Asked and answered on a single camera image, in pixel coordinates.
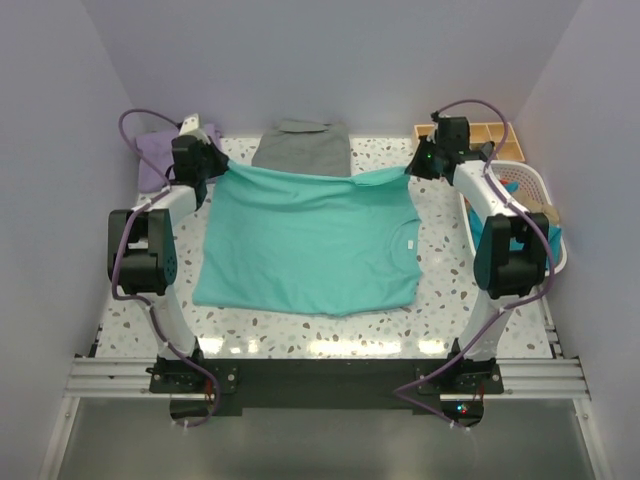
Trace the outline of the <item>teal t shirt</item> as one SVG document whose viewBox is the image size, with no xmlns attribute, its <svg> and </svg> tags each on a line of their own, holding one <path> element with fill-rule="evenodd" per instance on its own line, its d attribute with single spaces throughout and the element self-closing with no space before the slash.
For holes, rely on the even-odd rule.
<svg viewBox="0 0 640 480">
<path fill-rule="evenodd" d="M 422 276 L 419 227 L 401 167 L 330 177 L 231 163 L 192 299 L 330 316 L 406 307 Z"/>
</svg>

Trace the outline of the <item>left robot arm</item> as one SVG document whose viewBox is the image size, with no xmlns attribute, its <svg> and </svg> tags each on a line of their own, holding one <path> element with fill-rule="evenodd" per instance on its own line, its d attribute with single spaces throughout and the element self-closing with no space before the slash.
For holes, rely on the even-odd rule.
<svg viewBox="0 0 640 480">
<path fill-rule="evenodd" d="M 228 170 L 228 157 L 205 130 L 187 124 L 171 141 L 174 179 L 159 194 L 130 210 L 114 210 L 108 221 L 108 275 L 112 296 L 137 301 L 158 346 L 155 384 L 185 392 L 219 392 L 198 340 L 184 318 L 174 283 L 179 261 L 173 228 L 205 202 L 207 182 Z"/>
</svg>

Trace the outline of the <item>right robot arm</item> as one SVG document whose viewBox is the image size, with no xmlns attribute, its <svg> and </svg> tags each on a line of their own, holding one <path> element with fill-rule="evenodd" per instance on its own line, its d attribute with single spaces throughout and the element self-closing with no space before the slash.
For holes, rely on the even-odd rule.
<svg viewBox="0 0 640 480">
<path fill-rule="evenodd" d="M 419 138 L 406 172 L 422 179 L 446 179 L 476 212 L 482 224 L 473 263 L 479 293 L 446 363 L 399 387 L 397 396 L 431 380 L 469 392 L 481 380 L 479 367 L 495 365 L 511 312 L 534 301 L 531 291 L 555 273 L 549 221 L 545 214 L 527 210 L 500 183 L 491 167 L 498 148 L 488 142 L 472 149 L 470 124 L 464 117 L 434 113 L 432 120 L 435 128 Z"/>
</svg>

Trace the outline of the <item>folded purple shirt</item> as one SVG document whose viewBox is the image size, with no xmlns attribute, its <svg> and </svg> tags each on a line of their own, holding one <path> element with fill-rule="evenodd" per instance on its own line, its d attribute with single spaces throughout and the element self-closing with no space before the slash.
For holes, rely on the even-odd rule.
<svg viewBox="0 0 640 480">
<path fill-rule="evenodd" d="M 136 147 L 140 152 L 138 188 L 141 193 L 158 191 L 174 179 L 171 141 L 179 136 L 179 129 L 148 133 L 136 138 Z M 215 127 L 201 124 L 201 129 L 203 132 L 197 138 L 206 141 L 209 137 L 209 142 L 221 150 Z"/>
</svg>

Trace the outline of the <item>grey cloth in box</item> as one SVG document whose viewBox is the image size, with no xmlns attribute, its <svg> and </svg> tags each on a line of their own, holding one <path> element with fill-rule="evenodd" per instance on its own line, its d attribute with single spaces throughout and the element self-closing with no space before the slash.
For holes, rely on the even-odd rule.
<svg viewBox="0 0 640 480">
<path fill-rule="evenodd" d="M 495 146 L 496 146 L 496 144 L 493 141 L 488 141 L 488 142 L 485 142 L 485 143 L 481 144 L 475 150 L 475 152 L 477 153 L 478 158 L 480 160 L 482 160 L 483 162 L 488 162 L 492 158 L 492 156 L 494 155 Z"/>
</svg>

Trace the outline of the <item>blue t shirt in basket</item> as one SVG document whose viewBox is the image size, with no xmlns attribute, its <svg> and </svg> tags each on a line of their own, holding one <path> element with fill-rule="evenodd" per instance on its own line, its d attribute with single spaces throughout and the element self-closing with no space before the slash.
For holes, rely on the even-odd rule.
<svg viewBox="0 0 640 480">
<path fill-rule="evenodd" d="M 536 194 L 533 194 L 533 190 L 530 190 L 528 187 L 524 187 L 519 182 L 502 181 L 502 184 L 510 194 L 513 194 L 516 190 L 521 189 L 527 192 L 535 200 L 549 203 L 546 197 L 540 196 L 540 190 L 537 190 Z M 479 246 L 479 242 L 481 239 L 483 223 L 468 201 L 465 201 L 465 207 L 468 218 L 467 234 L 469 238 L 469 244 L 472 255 L 475 255 L 476 248 Z M 564 260 L 562 242 L 562 228 L 559 225 L 555 226 L 550 223 L 548 231 L 548 243 L 554 256 L 553 262 L 555 265 L 555 273 L 559 273 L 566 264 L 566 261 Z"/>
</svg>

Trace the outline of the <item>white laundry basket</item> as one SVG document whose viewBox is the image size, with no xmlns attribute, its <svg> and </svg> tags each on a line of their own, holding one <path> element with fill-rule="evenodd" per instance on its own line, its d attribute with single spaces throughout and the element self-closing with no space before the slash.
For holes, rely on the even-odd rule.
<svg viewBox="0 0 640 480">
<path fill-rule="evenodd" d="M 546 189 L 542 177 L 530 166 L 513 161 L 494 160 L 491 162 L 496 178 L 504 188 L 511 193 L 522 192 L 528 198 L 543 206 L 551 204 L 551 198 Z M 481 222 L 477 215 L 471 211 L 471 206 L 465 197 L 458 194 L 458 204 L 462 214 L 462 224 L 469 245 L 471 256 L 476 255 L 476 246 L 481 237 Z M 567 252 L 559 225 L 553 224 L 549 228 L 549 244 L 554 254 L 555 273 L 559 274 L 567 263 Z"/>
</svg>

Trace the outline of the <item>folded grey shirt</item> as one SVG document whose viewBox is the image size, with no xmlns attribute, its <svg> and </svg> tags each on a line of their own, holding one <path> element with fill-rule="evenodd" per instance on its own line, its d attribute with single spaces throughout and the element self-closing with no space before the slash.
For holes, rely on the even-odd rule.
<svg viewBox="0 0 640 480">
<path fill-rule="evenodd" d="M 348 129 L 343 123 L 282 120 L 261 137 L 252 165 L 287 173 L 349 177 Z"/>
</svg>

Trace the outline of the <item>beige garment in basket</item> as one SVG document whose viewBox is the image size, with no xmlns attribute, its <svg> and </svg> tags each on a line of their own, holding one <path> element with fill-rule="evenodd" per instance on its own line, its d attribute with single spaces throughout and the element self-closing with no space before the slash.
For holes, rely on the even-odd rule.
<svg viewBox="0 0 640 480">
<path fill-rule="evenodd" d="M 543 213 L 552 225 L 558 226 L 560 224 L 559 212 L 553 205 L 537 201 L 521 189 L 516 190 L 512 196 L 531 213 Z"/>
</svg>

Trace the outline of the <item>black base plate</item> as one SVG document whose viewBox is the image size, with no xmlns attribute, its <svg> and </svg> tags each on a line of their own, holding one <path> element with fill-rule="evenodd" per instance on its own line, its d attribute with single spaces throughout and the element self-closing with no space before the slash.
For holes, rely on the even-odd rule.
<svg viewBox="0 0 640 480">
<path fill-rule="evenodd" d="M 416 400 L 453 419 L 479 420 L 481 398 L 504 391 L 495 360 L 201 359 L 192 368 L 158 358 L 149 390 L 169 394 L 173 419 L 240 416 L 247 409 L 396 410 Z"/>
</svg>

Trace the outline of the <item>aluminium frame rail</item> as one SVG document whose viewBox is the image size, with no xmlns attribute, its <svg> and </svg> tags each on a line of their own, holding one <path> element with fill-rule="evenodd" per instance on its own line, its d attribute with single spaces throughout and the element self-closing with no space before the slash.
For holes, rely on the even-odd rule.
<svg viewBox="0 0 640 480">
<path fill-rule="evenodd" d="M 180 306 L 206 359 L 445 359 L 474 295 L 346 317 Z M 181 425 L 149 390 L 158 346 L 136 302 L 109 302 L 76 357 L 45 458 L 48 479 L 596 479 L 581 362 L 548 307 L 519 308 L 498 346 L 504 391 L 456 428 L 416 400 L 396 410 L 247 409 Z"/>
</svg>

